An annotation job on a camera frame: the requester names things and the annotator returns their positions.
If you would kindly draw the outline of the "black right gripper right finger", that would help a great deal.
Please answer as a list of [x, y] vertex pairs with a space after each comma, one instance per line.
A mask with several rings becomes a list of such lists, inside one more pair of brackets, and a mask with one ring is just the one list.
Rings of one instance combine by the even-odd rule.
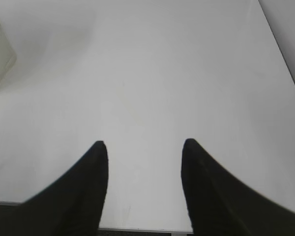
[[295, 236], [295, 213], [257, 193], [195, 139], [182, 149], [181, 182], [195, 236]]

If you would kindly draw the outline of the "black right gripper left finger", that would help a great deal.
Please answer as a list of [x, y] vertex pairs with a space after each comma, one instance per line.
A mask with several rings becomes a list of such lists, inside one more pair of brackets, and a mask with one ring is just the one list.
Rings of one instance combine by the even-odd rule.
[[108, 188], [103, 141], [59, 179], [0, 218], [0, 236], [95, 236]]

